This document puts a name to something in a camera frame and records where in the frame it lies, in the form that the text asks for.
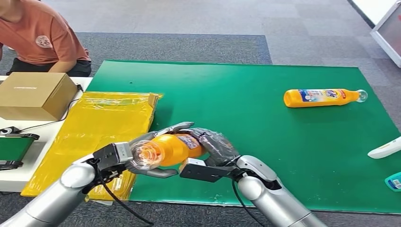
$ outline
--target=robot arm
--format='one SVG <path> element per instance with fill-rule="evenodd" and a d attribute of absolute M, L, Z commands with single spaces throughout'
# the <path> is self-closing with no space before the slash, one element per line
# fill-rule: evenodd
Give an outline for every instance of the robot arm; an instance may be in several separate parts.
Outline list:
<path fill-rule="evenodd" d="M 208 150 L 206 161 L 188 158 L 180 177 L 215 182 L 229 177 L 238 189 L 276 227 L 326 227 L 285 188 L 277 174 L 259 159 L 240 156 L 221 134 L 206 129 L 183 130 Z"/>
<path fill-rule="evenodd" d="M 142 140 L 189 128 L 183 122 L 161 131 L 146 133 L 130 142 L 111 143 L 68 167 L 60 179 L 28 203 L 0 227 L 54 227 L 63 222 L 94 187 L 112 181 L 127 169 L 132 160 L 131 147 Z M 130 169 L 137 174 L 166 178 L 178 174 L 174 169 L 148 171 Z"/>
<path fill-rule="evenodd" d="M 95 186 L 110 182 L 128 169 L 136 174 L 166 178 L 174 169 L 138 170 L 130 165 L 132 148 L 143 140 L 166 133 L 188 133 L 209 152 L 205 161 L 188 158 L 179 167 L 180 177 L 215 182 L 230 177 L 240 192 L 277 227 L 326 227 L 282 184 L 276 173 L 252 156 L 240 156 L 221 134 L 206 129 L 189 129 L 183 122 L 161 131 L 149 132 L 130 142 L 109 144 L 73 163 L 51 186 L 0 227 L 53 227 L 63 222 Z"/>

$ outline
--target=brown box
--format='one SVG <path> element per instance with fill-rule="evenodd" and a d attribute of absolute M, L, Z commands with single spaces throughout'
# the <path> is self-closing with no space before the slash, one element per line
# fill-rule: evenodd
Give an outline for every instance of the brown box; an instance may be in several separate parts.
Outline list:
<path fill-rule="evenodd" d="M 13 72 L 0 84 L 0 117 L 6 120 L 60 120 L 77 93 L 65 73 Z"/>

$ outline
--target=black cable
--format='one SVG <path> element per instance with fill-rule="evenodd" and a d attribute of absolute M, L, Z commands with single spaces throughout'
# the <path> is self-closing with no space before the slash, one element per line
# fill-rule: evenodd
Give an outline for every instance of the black cable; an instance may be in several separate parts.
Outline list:
<path fill-rule="evenodd" d="M 53 123 L 56 123 L 56 122 L 62 122 L 62 121 L 64 121 L 64 120 L 67 118 L 67 116 L 68 116 L 68 112 L 70 111 L 70 108 L 71 108 L 72 103 L 75 102 L 75 101 L 78 101 L 78 100 L 79 100 L 79 99 L 74 99 L 74 100 L 72 100 L 72 101 L 68 104 L 67 113 L 66 113 L 65 116 L 64 116 L 63 118 L 61 118 L 60 120 L 54 121 L 54 122 L 49 122 L 49 123 L 46 123 L 46 124 L 39 124 L 39 125 L 31 126 L 31 127 L 28 127 L 28 128 L 24 128 L 24 129 L 21 129 L 21 130 L 17 131 L 16 133 L 21 133 L 21 132 L 26 131 L 26 130 L 28 130 L 28 129 L 32 129 L 32 128 L 41 127 L 41 126 L 45 126 L 45 125 L 48 125 L 48 124 L 53 124 Z"/>
<path fill-rule="evenodd" d="M 238 201 L 241 203 L 241 205 L 244 207 L 244 209 L 246 210 L 246 212 L 248 212 L 248 214 L 249 214 L 257 223 L 259 223 L 261 226 L 264 227 L 264 224 L 262 224 L 262 223 L 255 217 L 255 215 L 253 215 L 253 214 L 251 213 L 251 211 L 245 206 L 244 202 L 242 202 L 242 199 L 241 199 L 241 197 L 239 197 L 239 194 L 238 194 L 237 189 L 236 189 L 236 187 L 235 187 L 235 180 L 234 180 L 234 179 L 232 180 L 231 185 L 233 186 L 233 190 L 234 190 L 235 196 L 237 197 L 237 199 L 238 199 Z"/>
<path fill-rule="evenodd" d="M 82 88 L 82 85 L 80 85 L 80 84 L 77 84 L 77 89 L 78 89 L 78 91 L 84 92 L 84 89 Z M 56 123 L 56 122 L 64 121 L 67 118 L 68 112 L 70 111 L 71 104 L 73 102 L 75 102 L 75 101 L 78 101 L 78 100 L 79 100 L 79 98 L 78 99 L 74 99 L 68 104 L 67 113 L 65 114 L 65 116 L 62 119 L 60 119 L 58 121 L 54 121 L 54 122 L 49 122 L 49 123 L 46 123 L 46 124 L 39 124 L 39 125 L 31 126 L 31 127 L 28 127 L 28 128 L 24 128 L 24 129 L 21 129 L 19 131 L 16 131 L 15 133 L 21 133 L 21 132 L 23 132 L 25 130 L 28 130 L 28 129 L 32 129 L 32 128 L 41 127 L 41 126 L 45 126 L 45 125 L 48 125 L 48 124 L 53 124 L 53 123 Z"/>
<path fill-rule="evenodd" d="M 103 177 L 100 173 L 100 170 L 97 166 L 95 166 L 96 170 L 97 170 L 97 174 L 100 177 L 100 183 L 103 185 L 103 187 L 106 189 L 106 191 L 109 193 L 109 195 L 111 195 L 111 197 L 117 202 L 119 203 L 122 207 L 124 207 L 129 213 L 133 214 L 135 217 L 137 217 L 138 219 L 141 219 L 142 221 L 148 223 L 150 226 L 154 225 L 153 222 L 146 220 L 144 217 L 142 217 L 141 215 L 137 214 L 136 212 L 134 212 L 131 208 L 129 208 L 127 205 L 125 205 L 121 200 L 119 200 L 117 198 L 117 196 L 115 196 L 113 194 L 113 192 L 109 189 L 109 187 L 107 187 L 105 181 L 103 180 Z"/>

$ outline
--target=person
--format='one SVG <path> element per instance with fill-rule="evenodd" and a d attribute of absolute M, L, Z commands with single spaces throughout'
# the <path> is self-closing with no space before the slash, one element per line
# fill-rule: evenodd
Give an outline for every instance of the person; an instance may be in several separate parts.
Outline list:
<path fill-rule="evenodd" d="M 37 0 L 0 0 L 0 61 L 3 45 L 15 49 L 12 72 L 65 72 L 88 77 L 91 59 L 67 21 Z"/>

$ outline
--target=yellow plastic bag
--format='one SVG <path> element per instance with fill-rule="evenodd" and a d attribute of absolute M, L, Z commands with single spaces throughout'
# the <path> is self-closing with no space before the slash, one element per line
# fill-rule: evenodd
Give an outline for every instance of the yellow plastic bag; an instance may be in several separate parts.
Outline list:
<path fill-rule="evenodd" d="M 21 192 L 37 196 L 72 162 L 112 142 L 130 141 L 148 132 L 157 94 L 85 92 L 73 106 L 31 180 Z M 135 175 L 125 171 L 107 186 L 120 200 L 127 200 Z M 94 200 L 113 200 L 103 186 L 89 193 Z"/>

